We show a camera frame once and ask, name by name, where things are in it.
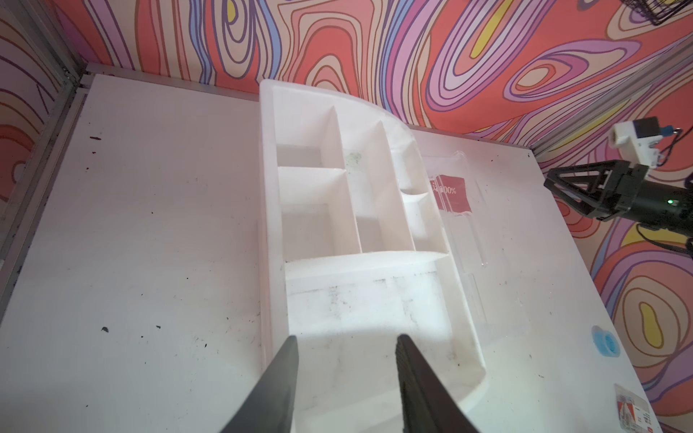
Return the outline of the red postcard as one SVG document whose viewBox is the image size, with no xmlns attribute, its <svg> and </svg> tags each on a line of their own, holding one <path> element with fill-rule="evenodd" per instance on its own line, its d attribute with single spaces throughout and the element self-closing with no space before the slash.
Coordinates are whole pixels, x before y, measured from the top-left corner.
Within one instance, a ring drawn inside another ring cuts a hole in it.
<svg viewBox="0 0 693 433">
<path fill-rule="evenodd" d="M 455 215 L 472 212 L 463 178 L 438 175 L 431 178 L 430 183 L 439 210 Z"/>
</svg>

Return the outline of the small red white packet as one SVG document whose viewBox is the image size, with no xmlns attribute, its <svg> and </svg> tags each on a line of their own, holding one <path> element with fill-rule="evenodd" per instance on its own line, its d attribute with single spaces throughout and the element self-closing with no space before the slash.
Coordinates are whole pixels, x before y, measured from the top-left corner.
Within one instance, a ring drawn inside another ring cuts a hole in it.
<svg viewBox="0 0 693 433">
<path fill-rule="evenodd" d="M 655 432 L 656 418 L 643 398 L 615 385 L 616 407 L 622 430 L 631 433 Z"/>
</svg>

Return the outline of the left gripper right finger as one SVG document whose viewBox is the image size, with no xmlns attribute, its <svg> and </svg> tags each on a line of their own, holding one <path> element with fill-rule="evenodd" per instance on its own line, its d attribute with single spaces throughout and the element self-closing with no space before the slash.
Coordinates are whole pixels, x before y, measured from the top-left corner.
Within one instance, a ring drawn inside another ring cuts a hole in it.
<svg viewBox="0 0 693 433">
<path fill-rule="evenodd" d="M 395 359 L 404 432 L 478 433 L 408 335 L 397 337 Z"/>
</svg>

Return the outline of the white plastic drawer organizer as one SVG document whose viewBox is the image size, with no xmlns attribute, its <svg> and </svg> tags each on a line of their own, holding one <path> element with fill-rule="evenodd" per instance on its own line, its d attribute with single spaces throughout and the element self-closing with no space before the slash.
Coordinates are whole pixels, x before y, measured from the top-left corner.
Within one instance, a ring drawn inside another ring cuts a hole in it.
<svg viewBox="0 0 693 433">
<path fill-rule="evenodd" d="M 295 432 L 399 432 L 397 337 L 472 410 L 487 366 L 413 132 L 337 91 L 260 101 L 263 359 L 296 337 Z"/>
</svg>

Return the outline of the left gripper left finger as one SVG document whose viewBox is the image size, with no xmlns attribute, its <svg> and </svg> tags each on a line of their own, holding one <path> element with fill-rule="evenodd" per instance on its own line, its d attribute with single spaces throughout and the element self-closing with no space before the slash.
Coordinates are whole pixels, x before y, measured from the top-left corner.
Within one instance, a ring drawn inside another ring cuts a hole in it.
<svg viewBox="0 0 693 433">
<path fill-rule="evenodd" d="M 299 362 L 297 337 L 287 337 L 221 432 L 291 432 Z"/>
</svg>

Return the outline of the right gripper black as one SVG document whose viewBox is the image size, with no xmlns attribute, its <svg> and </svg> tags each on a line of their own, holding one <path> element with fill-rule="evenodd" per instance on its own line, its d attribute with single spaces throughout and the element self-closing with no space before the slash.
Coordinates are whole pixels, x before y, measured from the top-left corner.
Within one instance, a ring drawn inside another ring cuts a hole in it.
<svg viewBox="0 0 693 433">
<path fill-rule="evenodd" d="M 558 167 L 549 170 L 544 187 L 583 217 L 625 218 L 649 229 L 691 237 L 692 174 L 680 188 L 646 180 L 647 169 L 617 160 Z M 610 174 L 616 181 L 608 200 L 600 189 L 589 192 L 580 188 L 599 187 Z"/>
</svg>

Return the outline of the clear plastic drawer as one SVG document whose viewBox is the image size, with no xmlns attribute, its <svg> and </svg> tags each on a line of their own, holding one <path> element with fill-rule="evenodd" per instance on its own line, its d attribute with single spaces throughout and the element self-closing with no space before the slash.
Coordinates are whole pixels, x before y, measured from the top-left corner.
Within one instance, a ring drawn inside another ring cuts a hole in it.
<svg viewBox="0 0 693 433">
<path fill-rule="evenodd" d="M 500 225 L 493 220 L 466 155 L 425 156 L 423 162 L 429 180 L 448 175 L 463 178 L 467 185 L 472 212 L 440 214 L 481 345 L 529 335 L 530 321 L 514 287 Z"/>
</svg>

